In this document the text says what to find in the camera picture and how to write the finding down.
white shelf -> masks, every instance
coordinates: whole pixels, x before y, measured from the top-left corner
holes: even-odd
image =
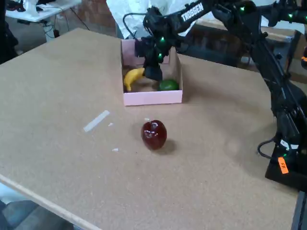
[[[43,19],[49,18],[62,11],[65,11],[71,7],[81,4],[82,0],[57,0],[55,2],[48,3],[46,5],[38,5],[43,11],[39,11],[38,15],[33,16],[32,14],[18,11],[6,11],[6,16],[10,18],[17,18],[26,20],[29,22],[37,23]]]

white strip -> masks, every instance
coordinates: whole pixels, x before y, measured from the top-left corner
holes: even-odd
[[[98,125],[109,114],[110,112],[108,110],[105,110],[101,115],[99,115],[93,121],[88,123],[88,125],[84,127],[83,129],[85,130],[85,132],[91,131],[96,125]]]
[[[283,139],[280,141],[281,145],[289,149],[289,144],[285,142]],[[298,149],[298,145],[291,145],[291,149],[296,150]]]

cable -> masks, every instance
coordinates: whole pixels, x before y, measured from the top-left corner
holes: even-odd
[[[129,29],[129,27],[127,26],[126,22],[125,22],[125,18],[129,15],[146,15],[145,13],[127,13],[124,15],[123,17],[123,23],[124,23],[124,26],[126,27],[126,29],[128,30],[128,32],[130,33],[130,35],[133,37],[134,40],[137,40],[134,36],[134,34],[131,32],[131,30]]]
[[[266,145],[266,144],[269,144],[269,143],[272,143],[272,142],[274,142],[274,138],[271,138],[270,140],[266,140],[266,141],[264,141],[264,142],[261,142],[261,143],[258,145],[258,147],[257,147],[257,151],[258,151],[258,153],[260,154],[260,156],[265,157],[265,158],[267,158],[267,159],[269,159],[269,160],[275,160],[275,161],[276,161],[275,158],[272,158],[272,157],[268,156],[267,154],[261,152],[261,147],[262,147],[262,146],[264,146],[264,145]]]
[[[87,25],[84,23],[84,21],[82,21],[81,20],[81,18],[76,14],[76,12],[71,8],[71,11],[76,15],[76,17],[80,20],[80,22],[82,22],[82,24],[89,30],[89,31],[91,31],[88,27],[87,27]]]
[[[64,13],[64,17],[65,17],[65,20],[66,20],[66,25],[67,25],[67,31],[69,31],[70,29],[69,29],[69,25],[68,25],[68,20],[67,20],[67,17],[66,17],[66,13],[65,13],[65,11],[61,8],[61,7],[58,7],[58,6],[48,6],[48,7],[41,7],[40,6],[40,8],[42,8],[42,9],[48,9],[48,8],[56,8],[56,9],[61,9],[62,10],[62,12]]]

white cloth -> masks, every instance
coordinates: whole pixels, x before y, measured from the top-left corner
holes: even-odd
[[[146,13],[147,9],[155,6],[159,8],[161,14],[169,14],[181,10],[187,3],[195,0],[106,0],[106,3],[118,24],[124,38],[130,34],[123,23],[123,16],[126,13]],[[125,22],[129,29],[134,33],[143,27],[142,15],[127,16]],[[186,35],[190,29],[180,35]]]
[[[36,4],[38,0],[24,0],[24,9],[27,13],[31,14],[32,16],[38,16],[36,11]]]

apple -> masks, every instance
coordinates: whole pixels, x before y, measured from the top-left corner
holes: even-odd
[[[146,122],[142,127],[142,139],[150,150],[162,148],[167,138],[167,131],[161,121]]]

